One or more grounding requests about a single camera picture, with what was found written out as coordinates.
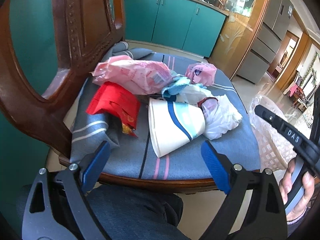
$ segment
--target blue gripper pad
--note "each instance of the blue gripper pad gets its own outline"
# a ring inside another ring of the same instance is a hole
[[[100,145],[97,149],[95,157],[92,159],[84,173],[82,174],[82,187],[83,193],[92,190],[98,178],[106,165],[111,153],[110,144],[108,142]]]
[[[201,155],[218,189],[225,194],[229,194],[231,190],[229,174],[225,171],[207,142],[201,145]]]

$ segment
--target trash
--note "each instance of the trash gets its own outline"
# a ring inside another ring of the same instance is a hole
[[[268,97],[256,95],[252,99],[248,115],[251,128],[258,141],[261,171],[265,168],[273,171],[285,170],[288,168],[289,161],[296,156],[293,145],[279,134],[275,128],[255,114],[254,108],[257,105],[264,106],[285,121],[287,119],[276,103]]]
[[[198,102],[203,100],[204,98],[212,97],[211,91],[201,88],[199,85],[188,85],[183,90],[181,90],[180,94],[177,95],[176,102],[184,102],[193,106],[197,106]]]
[[[87,114],[110,113],[120,118],[122,132],[136,136],[132,129],[137,127],[140,102],[122,86],[105,82],[94,95],[86,112]]]
[[[208,98],[200,102],[205,119],[204,136],[209,140],[217,139],[229,130],[238,127],[242,115],[230,103],[226,95]]]
[[[177,75],[172,79],[172,83],[165,86],[161,90],[163,98],[170,98],[171,96],[178,95],[181,90],[190,84],[190,79],[182,75]]]
[[[170,69],[163,62],[133,60],[127,55],[110,57],[92,72],[93,83],[117,83],[135,95],[158,93],[172,82]]]
[[[217,68],[213,64],[200,62],[189,65],[185,76],[191,80],[191,84],[211,86],[214,84],[216,72]]]
[[[204,116],[199,107],[150,98],[148,108],[150,138],[158,158],[178,149],[204,132]]]

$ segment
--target red packet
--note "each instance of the red packet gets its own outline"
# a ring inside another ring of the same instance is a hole
[[[105,82],[96,92],[86,112],[87,114],[110,113],[120,118],[123,132],[135,136],[140,102],[122,86]]]

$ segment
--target crumpled paper cup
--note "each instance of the crumpled paper cup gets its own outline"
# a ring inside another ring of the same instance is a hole
[[[149,129],[158,158],[203,134],[205,121],[199,107],[180,102],[150,99]]]

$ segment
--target stainless steel refrigerator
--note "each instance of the stainless steel refrigerator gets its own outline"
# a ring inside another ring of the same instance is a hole
[[[255,84],[260,81],[278,52],[292,13],[290,0],[270,0],[258,38],[237,75]]]

